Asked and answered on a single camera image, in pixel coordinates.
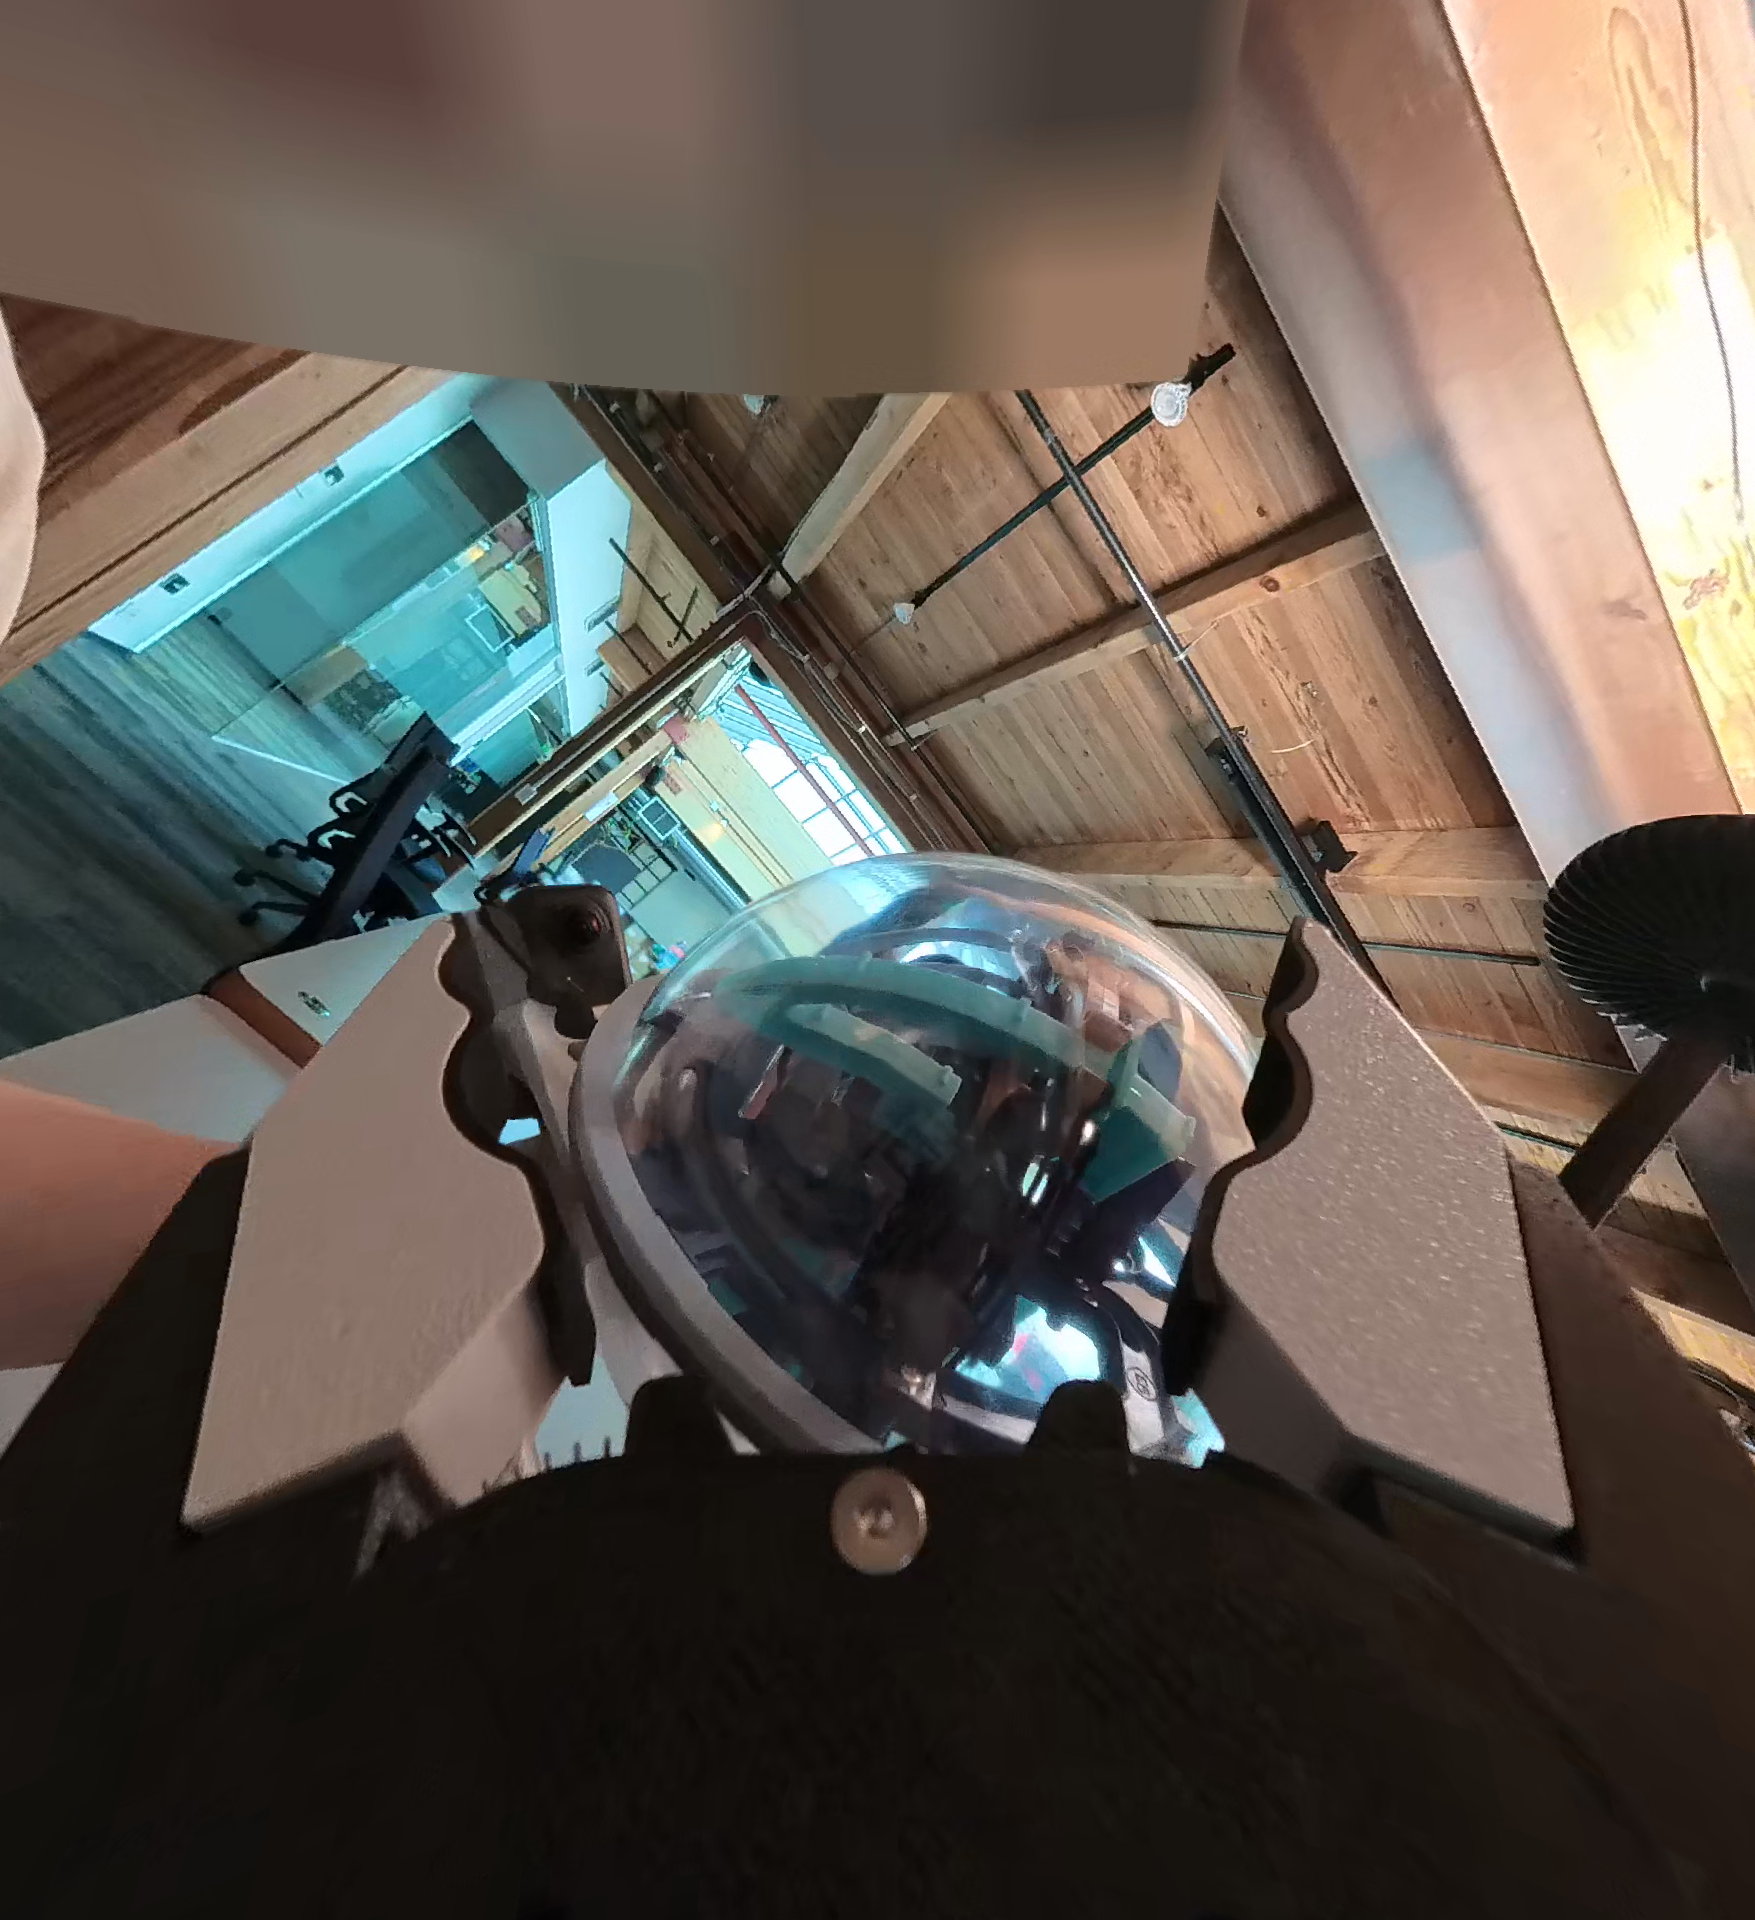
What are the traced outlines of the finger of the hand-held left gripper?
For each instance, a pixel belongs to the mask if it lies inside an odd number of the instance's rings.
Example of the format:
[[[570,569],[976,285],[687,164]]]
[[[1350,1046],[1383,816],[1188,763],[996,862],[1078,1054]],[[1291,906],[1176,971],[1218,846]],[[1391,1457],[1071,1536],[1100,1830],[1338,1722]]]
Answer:
[[[572,1100],[590,1037],[561,1030],[557,1010],[518,1005],[507,1012],[507,1071],[552,1150],[575,1148]]]

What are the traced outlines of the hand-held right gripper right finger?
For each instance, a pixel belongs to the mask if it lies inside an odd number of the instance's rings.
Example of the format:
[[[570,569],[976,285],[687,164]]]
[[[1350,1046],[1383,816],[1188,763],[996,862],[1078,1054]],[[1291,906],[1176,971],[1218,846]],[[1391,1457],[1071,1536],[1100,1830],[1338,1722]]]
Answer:
[[[1367,1483],[1525,1542],[1574,1504],[1512,1158],[1319,924],[1291,926],[1164,1327],[1224,1452],[1324,1501]]]

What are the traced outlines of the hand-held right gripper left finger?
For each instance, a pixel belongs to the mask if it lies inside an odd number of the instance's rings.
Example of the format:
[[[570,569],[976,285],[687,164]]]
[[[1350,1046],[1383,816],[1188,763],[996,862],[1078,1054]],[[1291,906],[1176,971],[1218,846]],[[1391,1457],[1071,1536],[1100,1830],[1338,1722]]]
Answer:
[[[520,955],[433,924],[257,1127],[185,1527],[388,1467],[467,1506],[590,1380],[547,1076],[572,1061]]]

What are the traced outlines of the clear plastic maze ball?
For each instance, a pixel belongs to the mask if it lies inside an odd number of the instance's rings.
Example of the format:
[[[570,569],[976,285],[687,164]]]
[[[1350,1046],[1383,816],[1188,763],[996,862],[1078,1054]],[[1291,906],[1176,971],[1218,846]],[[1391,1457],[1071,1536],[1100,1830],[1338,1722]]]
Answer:
[[[887,855],[755,902],[582,1046],[612,1377],[700,1382],[755,1452],[946,1454],[1019,1450],[1087,1382],[1131,1452],[1202,1464],[1164,1331],[1254,1053],[1154,927],[1031,866]]]

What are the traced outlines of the person's left forearm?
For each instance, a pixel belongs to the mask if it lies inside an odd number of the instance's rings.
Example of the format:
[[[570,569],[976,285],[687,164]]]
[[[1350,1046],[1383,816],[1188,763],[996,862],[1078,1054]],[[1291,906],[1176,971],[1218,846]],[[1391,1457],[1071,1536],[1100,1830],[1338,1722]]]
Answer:
[[[227,1151],[0,1080],[0,1372],[65,1362]]]

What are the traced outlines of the black office chair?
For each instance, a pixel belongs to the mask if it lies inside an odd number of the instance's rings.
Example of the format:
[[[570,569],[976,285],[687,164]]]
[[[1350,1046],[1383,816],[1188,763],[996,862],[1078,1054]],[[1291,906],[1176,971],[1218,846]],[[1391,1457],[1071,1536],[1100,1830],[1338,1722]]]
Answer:
[[[455,752],[433,718],[415,718],[376,768],[336,787],[328,813],[309,834],[271,841],[235,874],[236,887],[254,891],[238,924],[257,927],[266,914],[287,917],[288,929],[271,955],[288,955],[432,914],[433,890],[407,850],[415,847],[425,863],[443,862],[424,815],[450,780]],[[266,896],[271,860],[313,863],[324,872],[322,886],[309,890],[287,879],[279,896]]]

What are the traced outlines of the black ceiling light track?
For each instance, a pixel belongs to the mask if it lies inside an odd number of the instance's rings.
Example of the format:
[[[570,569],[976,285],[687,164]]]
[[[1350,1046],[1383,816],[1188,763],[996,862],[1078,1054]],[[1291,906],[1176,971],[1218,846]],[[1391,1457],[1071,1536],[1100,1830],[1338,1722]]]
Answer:
[[[1324,926],[1383,998],[1397,1005],[1391,987],[1373,965],[1369,949],[1330,883],[1353,860],[1338,829],[1325,822],[1297,828],[1236,730],[1210,733],[1202,742],[1202,758],[1222,783],[1222,791],[1249,826],[1250,839],[1268,855],[1280,882],[1300,910]]]
[[[1190,366],[1179,379],[1193,379],[1197,384],[1197,390],[1195,390],[1195,398],[1197,398],[1199,392],[1202,392],[1213,379],[1216,379],[1227,367],[1231,367],[1231,363],[1238,355],[1236,352],[1238,349],[1235,348],[1235,342],[1224,342],[1221,349],[1200,353],[1197,360],[1190,362]],[[1145,408],[1137,409],[1137,414],[1134,414],[1130,420],[1125,420],[1118,430],[1114,430],[1108,438],[1103,438],[1091,452],[1084,453],[1081,457],[1074,457],[1074,464],[1081,473],[1089,473],[1091,469],[1097,469],[1105,460],[1109,460],[1115,452],[1127,448],[1139,436],[1154,430],[1168,431],[1154,424],[1149,416],[1149,404],[1148,404]],[[1003,521],[996,529],[993,529],[985,538],[972,542],[968,551],[965,551],[961,556],[951,561],[939,574],[935,574],[921,588],[918,588],[910,598],[901,598],[897,602],[915,599],[918,615],[919,615],[919,611],[923,611],[939,598],[939,593],[954,585],[965,573],[968,573],[976,562],[980,562],[985,556],[995,553],[1013,534],[1021,532],[1035,517],[1050,512],[1052,506],[1055,506],[1057,501],[1069,490],[1071,490],[1071,485],[1065,477],[1053,481],[1041,493],[1035,493],[1031,498],[1026,498],[1015,512],[1009,514],[1007,521]]]

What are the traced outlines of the black disc floor lamp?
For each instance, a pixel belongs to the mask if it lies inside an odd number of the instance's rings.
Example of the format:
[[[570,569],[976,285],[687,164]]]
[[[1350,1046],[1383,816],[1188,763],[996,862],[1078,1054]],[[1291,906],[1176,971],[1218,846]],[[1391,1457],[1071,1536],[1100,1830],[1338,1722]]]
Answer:
[[[1547,894],[1546,947],[1587,1007],[1658,1043],[1561,1170],[1598,1227],[1719,1074],[1755,1080],[1755,815],[1665,818],[1593,843]]]

